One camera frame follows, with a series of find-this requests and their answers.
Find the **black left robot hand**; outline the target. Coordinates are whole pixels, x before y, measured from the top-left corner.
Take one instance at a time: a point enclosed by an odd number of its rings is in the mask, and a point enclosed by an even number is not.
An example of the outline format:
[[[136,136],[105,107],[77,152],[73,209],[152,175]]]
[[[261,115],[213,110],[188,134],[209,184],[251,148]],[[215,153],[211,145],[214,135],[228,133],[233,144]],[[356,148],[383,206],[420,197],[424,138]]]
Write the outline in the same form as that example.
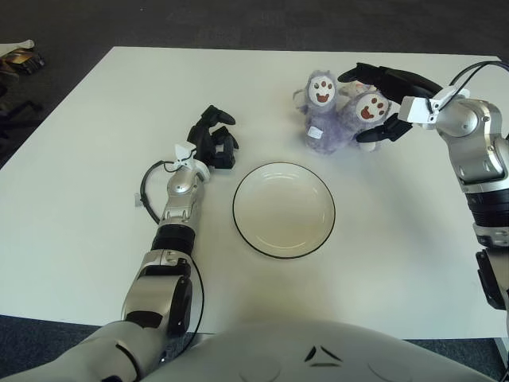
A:
[[[195,159],[216,169],[234,167],[234,150],[239,144],[226,125],[235,125],[235,119],[226,111],[208,106],[188,133],[187,141],[196,146]]]

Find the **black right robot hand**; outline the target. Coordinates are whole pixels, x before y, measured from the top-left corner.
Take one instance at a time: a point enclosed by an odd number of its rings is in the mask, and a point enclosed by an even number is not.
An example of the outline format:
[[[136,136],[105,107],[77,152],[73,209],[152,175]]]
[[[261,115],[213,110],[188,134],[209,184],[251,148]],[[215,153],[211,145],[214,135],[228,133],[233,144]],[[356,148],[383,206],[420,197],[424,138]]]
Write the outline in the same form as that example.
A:
[[[362,84],[373,85],[386,99],[397,105],[402,105],[405,96],[431,99],[442,89],[440,85],[418,74],[365,63],[358,63],[355,68],[342,73],[337,79],[341,83],[357,80]],[[356,141],[372,143],[389,139],[395,142],[411,128],[412,124],[400,120],[395,112],[382,124],[360,132]]]

